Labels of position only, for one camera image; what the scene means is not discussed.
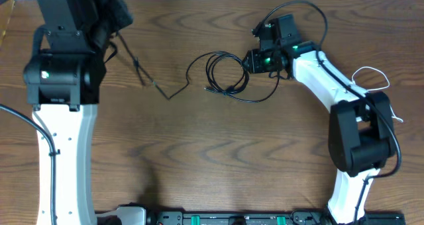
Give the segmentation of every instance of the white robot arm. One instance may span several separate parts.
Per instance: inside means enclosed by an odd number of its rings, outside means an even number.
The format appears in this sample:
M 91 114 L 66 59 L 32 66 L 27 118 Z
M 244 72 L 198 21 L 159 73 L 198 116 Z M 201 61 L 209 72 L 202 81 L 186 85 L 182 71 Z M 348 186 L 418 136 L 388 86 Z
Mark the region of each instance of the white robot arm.
M 120 207 L 95 214 L 91 199 L 91 140 L 97 117 L 97 105 L 80 105 L 70 111 L 68 105 L 41 105 L 32 113 L 34 121 L 52 135 L 56 156 L 57 224 L 97 225 L 97 220 L 117 216 L 122 225 L 144 224 L 146 211 L 141 207 Z M 51 224 L 51 160 L 45 138 L 38 133 L 40 150 L 40 207 L 37 225 Z
M 324 52 L 319 53 L 320 58 L 324 61 L 327 69 L 331 70 L 345 84 L 350 85 L 351 82 L 334 67 L 327 59 Z M 346 91 L 342 85 L 337 83 L 319 64 L 315 57 L 315 52 L 302 54 L 293 61 L 293 76 L 310 89 L 315 96 L 324 104 L 330 112 L 331 106 L 340 101 L 355 101 L 357 96 Z M 367 90 L 357 86 L 351 87 L 363 97 L 367 94 Z M 377 175 L 380 169 L 368 169 L 360 172 L 357 176 L 351 177 L 347 172 L 337 170 L 337 177 L 333 196 L 328 203 L 328 209 L 332 217 L 338 224 L 349 224 L 353 222 L 355 206 L 358 202 L 360 191 L 367 176 Z M 365 214 L 364 204 L 370 186 L 367 186 L 358 209 L 358 217 L 362 218 Z

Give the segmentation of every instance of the white cable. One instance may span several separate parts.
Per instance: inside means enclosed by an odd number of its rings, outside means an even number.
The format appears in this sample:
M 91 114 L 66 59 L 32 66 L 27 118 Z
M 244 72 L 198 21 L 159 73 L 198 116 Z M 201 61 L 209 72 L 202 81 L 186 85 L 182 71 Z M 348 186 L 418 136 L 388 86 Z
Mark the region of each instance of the white cable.
M 398 120 L 399 122 L 403 122 L 403 119 L 396 116 L 395 112 L 393 111 L 392 105 L 390 105 L 390 110 L 392 111 L 392 118 Z
M 387 78 L 387 76 L 386 76 L 386 74 L 383 72 L 383 71 L 381 71 L 381 70 L 379 70 L 379 69 L 376 69 L 376 68 L 373 68 L 373 67 L 370 67 L 370 66 L 362 66 L 362 67 L 360 67 L 359 69 L 357 69 L 353 74 L 352 74 L 352 84 L 355 84 L 356 85 L 356 82 L 355 82 L 355 80 L 353 79 L 353 77 L 355 76 L 355 74 L 356 73 L 358 73 L 360 70 L 362 70 L 362 69 L 372 69 L 372 70 L 375 70 L 375 71 L 377 71 L 377 72 L 379 72 L 379 73 L 381 73 L 385 78 L 386 78 L 386 81 L 387 81 L 387 86 L 385 86 L 385 87 L 381 87 L 381 88 L 377 88 L 377 89 L 367 89 L 367 91 L 376 91 L 376 90 L 382 90 L 382 89 L 387 89 L 388 87 L 390 87 L 390 81 L 389 81 L 389 79 Z M 398 117 L 398 116 L 396 116 L 396 114 L 395 114 L 395 112 L 393 111 L 393 108 L 392 108 L 392 105 L 390 105 L 390 110 L 392 111 L 392 118 L 393 119 L 396 119 L 397 121 L 399 121 L 399 122 L 403 122 L 403 119 L 402 118 L 400 118 L 400 117 Z
M 381 70 L 379 70 L 379 69 L 376 69 L 376 68 L 373 68 L 373 67 L 370 67 L 370 66 L 363 66 L 363 67 L 360 67 L 358 70 L 356 70 L 353 74 L 352 74 L 352 83 L 353 84 L 356 84 L 355 83 L 355 80 L 353 79 L 353 77 L 355 76 L 355 74 L 356 73 L 358 73 L 360 70 L 362 70 L 362 69 L 372 69 L 372 70 L 375 70 L 375 71 L 377 71 L 377 72 L 379 72 L 379 73 L 381 73 L 385 78 L 386 78 L 386 81 L 387 81 L 387 86 L 385 86 L 385 87 L 381 87 L 381 88 L 377 88 L 377 89 L 367 89 L 368 91 L 376 91 L 376 90 L 382 90 L 382 89 L 387 89 L 388 87 L 390 87 L 390 81 L 389 81 L 389 79 L 387 78 L 387 76 L 386 76 L 386 74 L 383 72 L 383 71 L 381 71 Z

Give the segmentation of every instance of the wooden table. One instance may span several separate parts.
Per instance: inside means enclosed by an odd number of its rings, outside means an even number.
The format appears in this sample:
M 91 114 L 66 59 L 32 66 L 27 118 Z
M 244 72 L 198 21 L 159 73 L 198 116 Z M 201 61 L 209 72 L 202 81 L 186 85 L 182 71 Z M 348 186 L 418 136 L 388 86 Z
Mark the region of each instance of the wooden table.
M 168 93 L 185 83 L 187 65 L 202 53 L 227 50 L 241 58 L 258 46 L 250 29 L 289 0 L 128 0 L 134 24 L 122 31 L 142 65 Z M 402 211 L 408 224 L 424 224 L 424 0 L 310 0 L 329 18 L 323 49 L 345 75 L 360 66 L 383 70 L 395 112 L 403 166 L 374 182 L 367 210 Z M 307 40 L 318 41 L 320 16 L 288 7 Z M 36 1 L 18 1 L 0 51 L 0 102 L 25 114 L 22 71 L 32 34 L 43 24 Z M 303 85 L 282 81 L 275 95 L 246 104 L 203 90 L 204 61 L 191 85 L 165 100 L 135 75 L 121 44 L 107 64 L 93 135 L 92 190 L 96 210 L 140 202 L 186 210 L 293 210 L 323 208 L 336 168 L 327 149 L 329 115 Z M 222 84 L 240 77 L 232 61 L 217 66 Z M 381 87 L 373 71 L 356 82 Z M 259 99 L 275 81 L 252 75 L 241 96 Z M 33 224 L 38 210 L 35 131 L 0 116 L 0 224 Z M 394 166 L 389 160 L 383 171 Z

